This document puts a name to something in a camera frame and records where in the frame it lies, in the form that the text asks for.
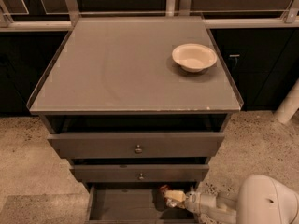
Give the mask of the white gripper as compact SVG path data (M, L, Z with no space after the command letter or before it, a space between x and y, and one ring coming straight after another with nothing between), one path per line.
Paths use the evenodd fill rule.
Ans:
M219 192L217 196L190 191L186 195L182 190L167 190L166 199L184 202L185 208L194 214L205 214L223 224L236 224L237 195Z

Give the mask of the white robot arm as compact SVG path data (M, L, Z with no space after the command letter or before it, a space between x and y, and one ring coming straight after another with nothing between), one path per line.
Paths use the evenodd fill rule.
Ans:
M251 175L237 195L162 190L166 205L223 224L299 224L299 194L266 175Z

